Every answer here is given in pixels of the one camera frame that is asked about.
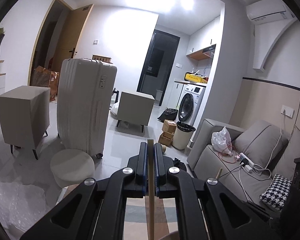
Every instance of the white ottoman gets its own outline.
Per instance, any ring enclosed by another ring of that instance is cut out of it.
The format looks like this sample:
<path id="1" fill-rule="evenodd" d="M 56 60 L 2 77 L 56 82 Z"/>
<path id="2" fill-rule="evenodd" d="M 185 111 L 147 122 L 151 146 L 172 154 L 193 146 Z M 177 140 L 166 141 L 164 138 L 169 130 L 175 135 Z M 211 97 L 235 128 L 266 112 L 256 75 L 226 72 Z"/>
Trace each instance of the white ottoman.
<path id="1" fill-rule="evenodd" d="M 94 175 L 94 162 L 90 155 L 76 149 L 66 149 L 55 154 L 51 159 L 50 168 L 61 188 L 79 184 Z"/>

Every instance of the recessed ceiling light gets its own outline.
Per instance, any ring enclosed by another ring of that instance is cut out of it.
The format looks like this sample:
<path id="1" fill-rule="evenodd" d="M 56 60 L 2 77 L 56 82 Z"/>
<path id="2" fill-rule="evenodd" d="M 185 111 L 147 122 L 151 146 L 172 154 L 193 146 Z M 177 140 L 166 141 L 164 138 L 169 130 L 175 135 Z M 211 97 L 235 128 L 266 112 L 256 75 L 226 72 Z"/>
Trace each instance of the recessed ceiling light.
<path id="1" fill-rule="evenodd" d="M 194 1 L 193 0 L 180 0 L 182 7 L 185 10 L 192 10 L 193 9 L 193 5 L 194 5 Z"/>

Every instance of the cabinet leg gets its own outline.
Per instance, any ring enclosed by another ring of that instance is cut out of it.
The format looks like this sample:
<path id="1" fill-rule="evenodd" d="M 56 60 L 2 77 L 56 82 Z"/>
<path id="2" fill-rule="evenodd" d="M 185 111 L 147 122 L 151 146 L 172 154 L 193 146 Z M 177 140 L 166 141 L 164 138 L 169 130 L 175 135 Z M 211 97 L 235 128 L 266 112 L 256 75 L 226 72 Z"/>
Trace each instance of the cabinet leg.
<path id="1" fill-rule="evenodd" d="M 36 150 L 32 150 L 33 151 L 33 154 L 34 154 L 34 157 L 36 158 L 36 160 L 38 159 L 38 156 L 37 156 L 37 152 Z"/>

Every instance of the upper cabinet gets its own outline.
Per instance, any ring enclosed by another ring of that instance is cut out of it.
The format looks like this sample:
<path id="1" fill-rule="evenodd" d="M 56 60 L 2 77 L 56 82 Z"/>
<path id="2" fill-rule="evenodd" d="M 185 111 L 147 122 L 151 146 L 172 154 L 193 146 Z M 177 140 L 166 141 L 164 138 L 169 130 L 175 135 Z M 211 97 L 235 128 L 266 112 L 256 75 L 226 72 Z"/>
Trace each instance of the upper cabinet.
<path id="1" fill-rule="evenodd" d="M 216 44 L 220 34 L 219 22 L 220 16 L 192 34 L 186 55 Z"/>

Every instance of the black plug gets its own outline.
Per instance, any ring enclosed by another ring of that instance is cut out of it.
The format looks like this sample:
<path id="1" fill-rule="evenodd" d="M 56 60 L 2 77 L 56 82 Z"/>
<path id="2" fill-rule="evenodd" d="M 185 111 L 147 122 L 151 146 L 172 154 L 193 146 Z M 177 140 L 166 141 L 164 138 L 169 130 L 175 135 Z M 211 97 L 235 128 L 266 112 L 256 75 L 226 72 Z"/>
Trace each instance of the black plug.
<path id="1" fill-rule="evenodd" d="M 247 165 L 249 163 L 249 161 L 246 158 L 243 158 L 242 161 L 240 162 L 240 165 L 242 164 L 242 167 L 244 167 L 245 165 Z"/>

